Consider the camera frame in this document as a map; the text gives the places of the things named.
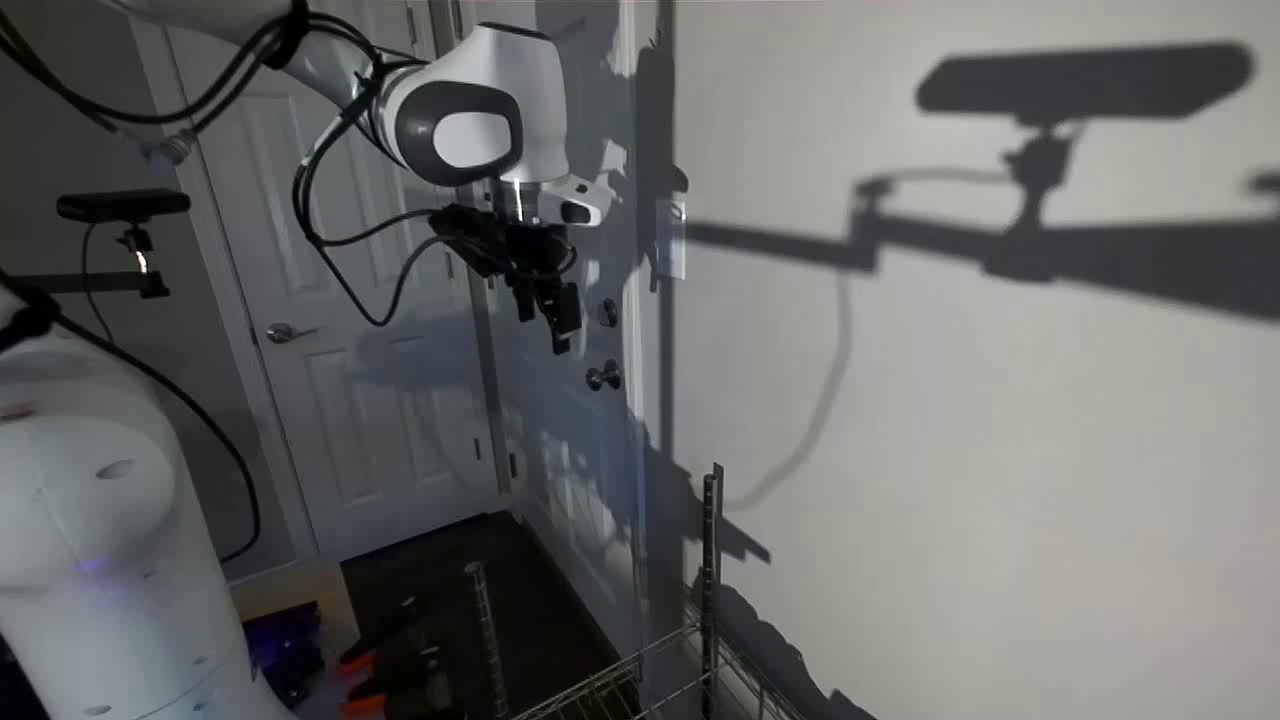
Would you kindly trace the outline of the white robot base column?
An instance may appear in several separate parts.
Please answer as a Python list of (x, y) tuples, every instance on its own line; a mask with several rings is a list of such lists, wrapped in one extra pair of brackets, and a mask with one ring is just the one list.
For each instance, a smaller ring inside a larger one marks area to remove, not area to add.
[(48, 720), (286, 720), (155, 394), (38, 301), (0, 317), (0, 638)]

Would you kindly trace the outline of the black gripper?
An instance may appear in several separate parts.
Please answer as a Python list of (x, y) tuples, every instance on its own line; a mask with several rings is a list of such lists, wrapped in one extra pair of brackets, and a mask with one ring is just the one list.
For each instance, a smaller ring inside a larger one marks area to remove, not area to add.
[(447, 206), (429, 217), (430, 234), (479, 278), (504, 278), (516, 296), (516, 317), (543, 322), (552, 354), (562, 357), (581, 333), (581, 290), (562, 282), (569, 234), (560, 224), (521, 224), (512, 217)]

